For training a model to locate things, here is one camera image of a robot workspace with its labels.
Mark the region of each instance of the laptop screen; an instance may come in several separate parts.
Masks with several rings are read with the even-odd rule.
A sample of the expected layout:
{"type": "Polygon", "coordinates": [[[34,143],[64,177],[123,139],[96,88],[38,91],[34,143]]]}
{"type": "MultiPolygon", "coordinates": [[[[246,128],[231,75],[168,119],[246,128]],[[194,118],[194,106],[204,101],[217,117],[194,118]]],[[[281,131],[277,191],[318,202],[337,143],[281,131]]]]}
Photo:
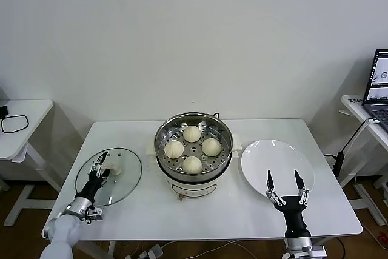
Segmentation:
{"type": "Polygon", "coordinates": [[[388,103],[388,50],[376,50],[364,103],[388,103]]]}

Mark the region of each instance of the white wall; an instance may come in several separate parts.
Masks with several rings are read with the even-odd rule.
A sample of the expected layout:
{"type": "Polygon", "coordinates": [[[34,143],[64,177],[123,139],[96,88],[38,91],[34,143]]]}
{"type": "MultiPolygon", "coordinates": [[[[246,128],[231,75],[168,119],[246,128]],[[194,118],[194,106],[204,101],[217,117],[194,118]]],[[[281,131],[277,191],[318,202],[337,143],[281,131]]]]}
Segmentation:
{"type": "Polygon", "coordinates": [[[218,111],[303,118],[335,151],[357,125],[337,114],[339,97],[362,93],[375,48],[388,46],[386,0],[0,0],[0,8],[0,87],[11,99],[54,100],[82,137],[97,120],[218,111]]]}

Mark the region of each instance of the laptop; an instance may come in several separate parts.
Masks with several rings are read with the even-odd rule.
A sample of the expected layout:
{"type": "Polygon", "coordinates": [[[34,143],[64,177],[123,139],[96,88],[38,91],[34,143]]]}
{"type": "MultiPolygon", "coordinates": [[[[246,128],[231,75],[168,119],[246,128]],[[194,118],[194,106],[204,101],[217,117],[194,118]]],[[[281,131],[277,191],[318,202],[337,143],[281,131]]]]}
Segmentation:
{"type": "Polygon", "coordinates": [[[377,49],[363,107],[388,132],[388,49],[377,49]]]}

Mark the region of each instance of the white desk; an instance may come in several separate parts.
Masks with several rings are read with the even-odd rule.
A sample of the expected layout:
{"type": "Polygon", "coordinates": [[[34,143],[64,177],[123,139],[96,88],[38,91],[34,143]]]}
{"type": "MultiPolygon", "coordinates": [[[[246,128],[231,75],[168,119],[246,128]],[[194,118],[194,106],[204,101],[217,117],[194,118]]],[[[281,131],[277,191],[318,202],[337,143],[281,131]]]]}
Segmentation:
{"type": "MultiPolygon", "coordinates": [[[[359,95],[344,95],[341,98],[341,102],[349,109],[351,114],[358,119],[358,121],[363,122],[365,119],[370,118],[369,113],[364,110],[362,106],[363,97],[359,95]]],[[[358,151],[357,156],[354,156],[354,153],[350,153],[352,157],[350,158],[349,164],[344,168],[341,175],[339,176],[339,181],[341,185],[345,185],[349,182],[358,171],[360,171],[368,162],[369,157],[372,155],[377,144],[381,144],[388,151],[388,133],[379,125],[379,124],[371,124],[368,127],[369,132],[375,139],[370,139],[365,142],[362,146],[361,150],[358,151]]],[[[386,183],[388,182],[388,173],[382,176],[379,180],[377,180],[373,185],[376,188],[384,189],[384,197],[385,202],[388,200],[388,187],[386,183]]],[[[368,198],[368,194],[362,191],[359,195],[365,198],[367,207],[370,210],[370,213],[376,220],[376,222],[382,226],[387,224],[386,219],[377,208],[376,204],[373,203],[371,198],[368,198]]]]}
{"type": "MultiPolygon", "coordinates": [[[[239,170],[239,162],[230,165],[214,193],[200,199],[179,201],[177,195],[168,189],[158,165],[146,155],[146,148],[161,123],[94,123],[48,220],[73,200],[76,174],[92,155],[107,148],[124,147],[134,151],[142,161],[140,182],[127,198],[104,209],[103,221],[83,224],[82,240],[251,240],[284,237],[286,225],[283,215],[247,184],[239,170]]],[[[243,149],[253,141],[271,138],[287,142],[305,154],[315,171],[315,186],[309,206],[303,212],[313,237],[362,232],[360,222],[303,120],[233,120],[226,121],[226,124],[239,135],[243,149]]]]}
{"type": "MultiPolygon", "coordinates": [[[[34,162],[34,169],[57,191],[61,189],[58,177],[53,177],[47,171],[47,163],[42,156],[28,143],[28,139],[39,126],[49,110],[53,107],[51,100],[12,100],[0,101],[1,105],[7,105],[8,115],[26,115],[29,121],[28,128],[5,134],[0,132],[0,160],[12,160],[20,163],[24,160],[25,154],[29,155],[34,162]]],[[[51,209],[52,200],[28,200],[33,186],[26,186],[18,200],[4,221],[5,226],[12,226],[23,208],[51,209]]]]}

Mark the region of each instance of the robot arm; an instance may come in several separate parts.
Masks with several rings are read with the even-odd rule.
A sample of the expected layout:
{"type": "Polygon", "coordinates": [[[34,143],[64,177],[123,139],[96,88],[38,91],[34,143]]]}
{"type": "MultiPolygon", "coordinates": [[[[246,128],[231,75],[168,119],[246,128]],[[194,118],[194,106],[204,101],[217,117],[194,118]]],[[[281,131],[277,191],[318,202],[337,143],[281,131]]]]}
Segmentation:
{"type": "Polygon", "coordinates": [[[289,258],[293,255],[293,258],[324,259],[327,256],[324,246],[312,245],[311,234],[303,221],[302,211],[307,207],[310,190],[306,189],[303,179],[296,170],[295,179],[299,194],[280,197],[275,191],[271,172],[268,170],[268,190],[266,195],[275,206],[275,209],[283,213],[287,225],[285,237],[287,246],[286,254],[288,257],[284,256],[284,258],[289,258]]]}
{"type": "Polygon", "coordinates": [[[82,231],[82,221],[88,224],[92,220],[102,219],[102,209],[94,207],[94,197],[97,190],[107,181],[110,170],[102,172],[102,164],[108,152],[104,152],[90,168],[89,180],[74,200],[59,214],[50,220],[44,230],[50,244],[43,250],[41,259],[72,259],[73,246],[79,241],[82,231]]]}

